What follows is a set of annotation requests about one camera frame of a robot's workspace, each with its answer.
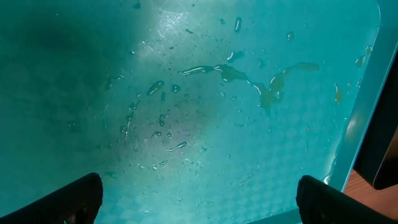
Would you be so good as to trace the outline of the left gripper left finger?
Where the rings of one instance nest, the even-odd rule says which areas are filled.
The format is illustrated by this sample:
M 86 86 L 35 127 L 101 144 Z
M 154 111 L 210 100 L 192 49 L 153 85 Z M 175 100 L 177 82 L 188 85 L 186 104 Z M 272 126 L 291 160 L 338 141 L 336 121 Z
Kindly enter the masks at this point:
M 92 172 L 1 217 L 1 223 L 93 223 L 103 203 L 103 183 Z

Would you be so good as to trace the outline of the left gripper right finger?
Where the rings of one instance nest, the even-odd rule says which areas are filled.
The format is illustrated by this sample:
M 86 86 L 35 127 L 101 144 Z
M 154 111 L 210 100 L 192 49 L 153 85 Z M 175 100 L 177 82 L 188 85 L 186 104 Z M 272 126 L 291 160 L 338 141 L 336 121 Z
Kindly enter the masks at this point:
M 296 203 L 303 224 L 397 224 L 310 175 L 299 180 Z

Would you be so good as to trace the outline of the black water basin tray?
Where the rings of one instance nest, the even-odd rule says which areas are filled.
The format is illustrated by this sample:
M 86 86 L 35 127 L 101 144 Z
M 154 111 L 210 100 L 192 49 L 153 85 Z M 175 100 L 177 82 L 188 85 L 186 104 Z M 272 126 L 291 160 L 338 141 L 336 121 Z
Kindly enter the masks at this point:
M 354 170 L 376 190 L 397 184 L 397 57 L 377 101 Z

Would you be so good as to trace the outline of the teal plastic tray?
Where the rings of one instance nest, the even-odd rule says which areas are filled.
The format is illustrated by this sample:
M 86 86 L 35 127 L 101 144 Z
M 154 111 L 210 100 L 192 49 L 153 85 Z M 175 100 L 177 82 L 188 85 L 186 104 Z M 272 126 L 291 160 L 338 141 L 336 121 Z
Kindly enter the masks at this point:
M 96 172 L 96 223 L 292 223 L 396 52 L 396 1 L 2 1 L 1 215 Z

